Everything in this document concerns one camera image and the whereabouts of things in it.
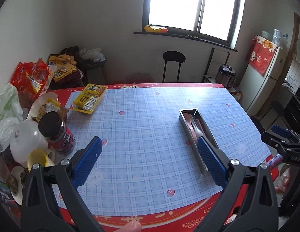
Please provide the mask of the right hand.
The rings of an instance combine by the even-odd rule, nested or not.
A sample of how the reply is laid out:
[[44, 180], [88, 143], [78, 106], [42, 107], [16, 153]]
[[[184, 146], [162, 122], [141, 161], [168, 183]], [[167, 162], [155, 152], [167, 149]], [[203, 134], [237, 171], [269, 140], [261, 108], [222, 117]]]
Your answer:
[[291, 175], [289, 172], [290, 168], [287, 168], [282, 176], [280, 177], [280, 180], [278, 182], [278, 186], [275, 187], [276, 193], [285, 193], [289, 187], [289, 181], [291, 179]]

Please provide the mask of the left hand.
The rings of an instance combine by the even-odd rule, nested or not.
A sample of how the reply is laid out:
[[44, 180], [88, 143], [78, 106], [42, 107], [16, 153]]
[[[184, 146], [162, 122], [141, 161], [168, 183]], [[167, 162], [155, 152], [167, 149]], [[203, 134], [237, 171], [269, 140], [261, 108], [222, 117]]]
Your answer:
[[141, 231], [142, 231], [141, 223], [136, 220], [132, 220], [126, 225], [124, 225], [122, 228], [114, 232], [141, 232]]

